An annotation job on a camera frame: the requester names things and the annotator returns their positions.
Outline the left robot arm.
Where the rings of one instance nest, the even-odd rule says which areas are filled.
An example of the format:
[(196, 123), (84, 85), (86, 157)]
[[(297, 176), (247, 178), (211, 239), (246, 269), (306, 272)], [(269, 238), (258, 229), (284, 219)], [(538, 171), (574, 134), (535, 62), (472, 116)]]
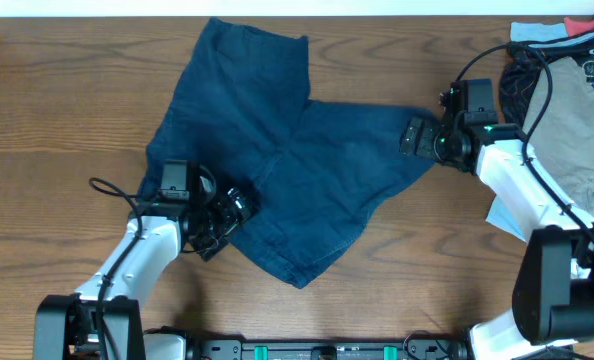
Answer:
[(141, 308), (180, 254), (211, 258), (252, 215), (237, 189), (169, 186), (135, 203), (126, 232), (103, 265), (70, 295), (49, 295), (35, 317), (36, 359), (198, 359), (182, 330), (145, 330)]

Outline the dark blue denim shorts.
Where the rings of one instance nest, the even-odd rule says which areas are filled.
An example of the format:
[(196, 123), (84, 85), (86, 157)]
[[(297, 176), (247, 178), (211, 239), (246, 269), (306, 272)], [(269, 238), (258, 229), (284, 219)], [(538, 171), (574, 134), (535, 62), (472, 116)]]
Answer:
[(311, 98), (308, 40), (211, 19), (146, 148), (140, 190), (168, 159), (206, 166), (255, 205), (231, 242), (277, 279), (304, 288), (361, 236), (374, 211), (432, 166), (403, 155), (419, 108)]

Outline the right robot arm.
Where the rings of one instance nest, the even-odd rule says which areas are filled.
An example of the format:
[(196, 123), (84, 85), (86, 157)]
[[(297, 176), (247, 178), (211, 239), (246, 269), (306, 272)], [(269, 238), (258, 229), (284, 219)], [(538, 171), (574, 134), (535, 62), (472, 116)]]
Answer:
[(572, 344), (594, 339), (594, 217), (556, 184), (518, 126), (415, 117), (400, 150), (478, 177), (527, 242), (510, 310), (469, 330), (463, 358), (571, 359)]

